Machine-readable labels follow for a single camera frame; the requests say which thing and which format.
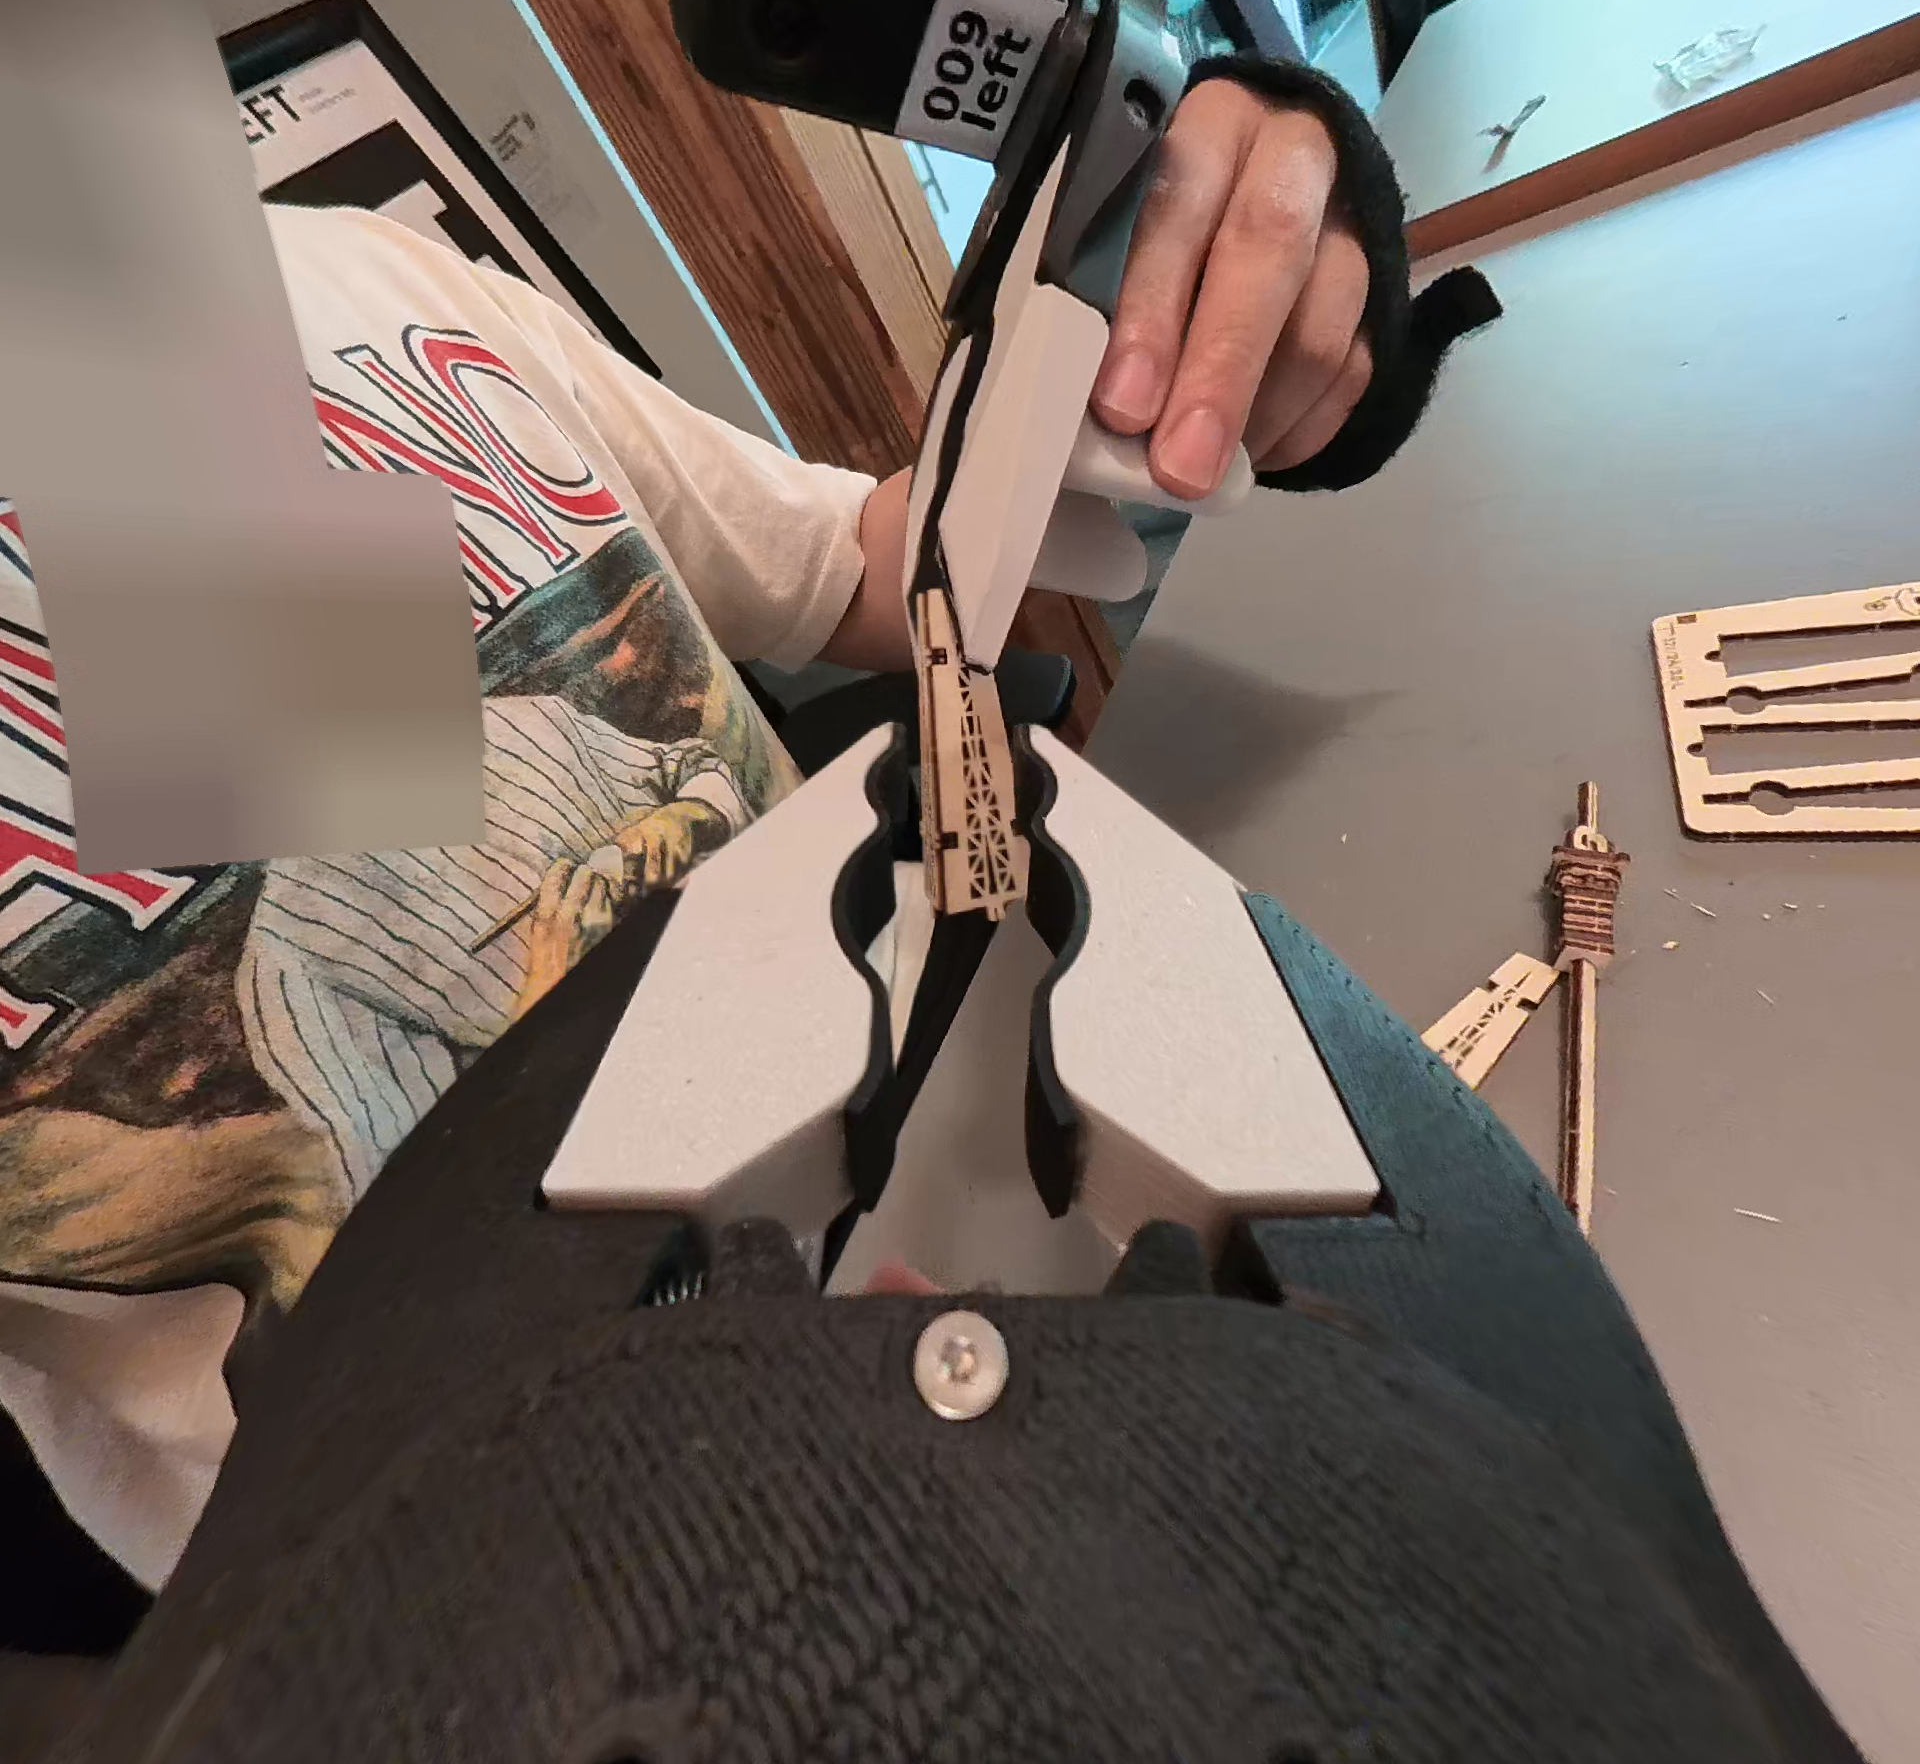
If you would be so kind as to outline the wooden lattice panel piece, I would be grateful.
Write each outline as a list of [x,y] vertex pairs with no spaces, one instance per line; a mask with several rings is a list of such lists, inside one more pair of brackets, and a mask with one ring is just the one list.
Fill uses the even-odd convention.
[[941,588],[913,595],[913,620],[927,897],[937,915],[1000,921],[1024,902],[1029,852],[998,686],[965,657]]

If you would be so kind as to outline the person's left forearm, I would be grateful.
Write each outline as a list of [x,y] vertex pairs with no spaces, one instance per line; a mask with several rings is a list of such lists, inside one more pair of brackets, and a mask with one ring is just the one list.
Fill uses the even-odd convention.
[[900,468],[878,483],[858,517],[860,579],[848,612],[818,657],[830,666],[890,673],[913,664],[903,571],[913,475]]

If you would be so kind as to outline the wooden pillar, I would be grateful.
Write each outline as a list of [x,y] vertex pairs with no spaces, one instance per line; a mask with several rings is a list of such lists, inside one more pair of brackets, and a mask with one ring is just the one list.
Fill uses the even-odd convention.
[[903,146],[726,97],[667,0],[526,0],[798,455],[898,472],[951,257]]

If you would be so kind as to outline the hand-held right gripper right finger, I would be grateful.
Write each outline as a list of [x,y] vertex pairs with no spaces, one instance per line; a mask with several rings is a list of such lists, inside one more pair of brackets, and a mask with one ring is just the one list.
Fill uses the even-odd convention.
[[1024,1154],[1052,1218],[1363,1218],[1379,1175],[1242,888],[1052,732],[1022,735]]

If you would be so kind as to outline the wooden part sheet long slots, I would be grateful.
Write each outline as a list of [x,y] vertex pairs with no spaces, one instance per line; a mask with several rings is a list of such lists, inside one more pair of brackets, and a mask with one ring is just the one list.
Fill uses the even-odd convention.
[[1678,817],[1697,838],[1911,838],[1914,581],[1655,620]]

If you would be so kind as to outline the black framed wall poster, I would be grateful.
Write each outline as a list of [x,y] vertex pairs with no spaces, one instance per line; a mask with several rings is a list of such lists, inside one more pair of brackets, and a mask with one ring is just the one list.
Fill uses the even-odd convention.
[[221,33],[217,48],[266,203],[384,217],[543,290],[592,336],[659,375],[370,0],[300,0]]

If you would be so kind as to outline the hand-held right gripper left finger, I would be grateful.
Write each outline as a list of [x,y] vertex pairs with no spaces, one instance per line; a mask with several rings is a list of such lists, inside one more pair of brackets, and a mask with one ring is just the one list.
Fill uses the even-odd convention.
[[864,735],[686,884],[541,1193],[554,1210],[837,1218],[893,1073],[903,731]]

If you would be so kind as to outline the wooden tower spire assembly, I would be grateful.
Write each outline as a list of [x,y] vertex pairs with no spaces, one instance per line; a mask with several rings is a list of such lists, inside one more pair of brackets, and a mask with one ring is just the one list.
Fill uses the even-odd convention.
[[1617,949],[1628,866],[1600,817],[1600,785],[1590,779],[1578,787],[1571,826],[1548,857],[1552,957],[1511,954],[1424,1034],[1427,1051],[1477,1088],[1548,991],[1564,991],[1557,1191],[1582,1234],[1591,1233],[1598,1191],[1600,982]]

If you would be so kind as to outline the person's left hand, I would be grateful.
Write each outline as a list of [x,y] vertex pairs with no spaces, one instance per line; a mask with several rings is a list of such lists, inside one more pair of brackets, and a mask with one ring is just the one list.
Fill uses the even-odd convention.
[[1091,412],[1145,437],[1152,481],[1211,497],[1228,460],[1320,453],[1374,375],[1370,267],[1331,133],[1217,79],[1184,99],[1129,242]]

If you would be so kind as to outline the grey desk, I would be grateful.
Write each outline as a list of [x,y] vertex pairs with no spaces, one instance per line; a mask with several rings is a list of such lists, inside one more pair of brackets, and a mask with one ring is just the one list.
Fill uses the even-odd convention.
[[1091,764],[1413,1029],[1513,952],[1575,788],[1629,853],[1595,1247],[1775,1621],[1915,1761],[1915,846],[1699,843],[1650,628],[1915,576],[1915,84],[1482,251],[1356,493],[1188,531]]

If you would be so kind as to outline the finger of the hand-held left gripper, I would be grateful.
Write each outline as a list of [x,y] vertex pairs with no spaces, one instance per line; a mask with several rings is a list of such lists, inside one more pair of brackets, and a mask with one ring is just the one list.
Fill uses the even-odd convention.
[[949,604],[969,661],[997,661],[1021,600],[1043,588],[1112,592],[1112,510],[1068,500],[1048,534],[1109,322],[1091,302],[1040,281],[1040,257],[1067,174],[1061,146],[1007,261],[983,378],[940,515]]
[[957,620],[957,591],[941,537],[948,500],[955,489],[973,433],[973,416],[983,384],[983,228],[955,269],[946,305],[948,350],[927,406],[919,449],[910,477],[902,556],[902,600],[907,647],[921,655],[919,601],[940,591],[948,600],[955,660],[983,670]]

